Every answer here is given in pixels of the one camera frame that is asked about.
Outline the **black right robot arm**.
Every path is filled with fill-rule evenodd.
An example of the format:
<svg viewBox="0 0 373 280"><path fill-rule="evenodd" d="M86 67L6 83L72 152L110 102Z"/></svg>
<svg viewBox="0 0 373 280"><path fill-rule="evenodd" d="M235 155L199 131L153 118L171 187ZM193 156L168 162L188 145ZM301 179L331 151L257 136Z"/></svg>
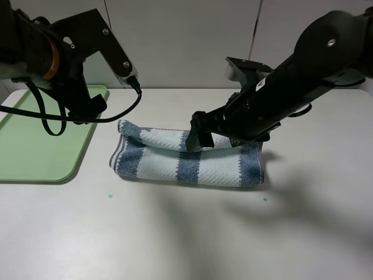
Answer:
<svg viewBox="0 0 373 280"><path fill-rule="evenodd" d="M287 117L299 117L334 88L362 84L372 77L372 9L354 16L334 10L311 23L294 52L277 68L227 57L230 79L241 85L228 102L197 111L186 139L188 151L214 147L213 134L232 146L266 142Z"/></svg>

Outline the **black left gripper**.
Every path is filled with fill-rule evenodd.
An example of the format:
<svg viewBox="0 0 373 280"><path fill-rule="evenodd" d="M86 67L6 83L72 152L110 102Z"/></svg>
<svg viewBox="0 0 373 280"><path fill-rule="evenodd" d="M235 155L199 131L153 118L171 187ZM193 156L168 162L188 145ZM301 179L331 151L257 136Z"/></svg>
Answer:
<svg viewBox="0 0 373 280"><path fill-rule="evenodd" d="M75 124L88 124L107 109L103 96L90 97L83 74L85 59L96 52L89 39L88 17L50 23L45 17L26 20L27 87L42 90L57 102L68 102Z"/></svg>

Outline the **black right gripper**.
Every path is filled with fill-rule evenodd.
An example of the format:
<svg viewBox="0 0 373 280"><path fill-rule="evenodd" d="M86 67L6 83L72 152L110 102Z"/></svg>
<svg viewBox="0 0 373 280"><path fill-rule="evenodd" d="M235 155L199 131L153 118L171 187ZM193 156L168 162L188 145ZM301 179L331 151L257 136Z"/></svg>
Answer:
<svg viewBox="0 0 373 280"><path fill-rule="evenodd" d="M270 132L281 126L279 120L262 110L267 105L254 105L260 87L265 83L263 74L250 74L241 91L234 93L226 105L211 112L196 111L190 121L191 129L185 141L188 152L214 148L212 134L242 142L266 142Z"/></svg>

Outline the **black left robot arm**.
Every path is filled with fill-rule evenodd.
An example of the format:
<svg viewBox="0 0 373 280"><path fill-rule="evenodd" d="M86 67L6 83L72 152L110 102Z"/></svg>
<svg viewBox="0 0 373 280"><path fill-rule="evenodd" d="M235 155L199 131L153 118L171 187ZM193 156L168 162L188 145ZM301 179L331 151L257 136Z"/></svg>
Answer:
<svg viewBox="0 0 373 280"><path fill-rule="evenodd" d="M90 10L51 24L33 20L9 1L1 1L1 79L24 83L34 95L39 112L2 106L1 111L42 120L96 123L107 108L103 96L90 97L83 74L85 59L99 49L95 38L85 39Z"/></svg>

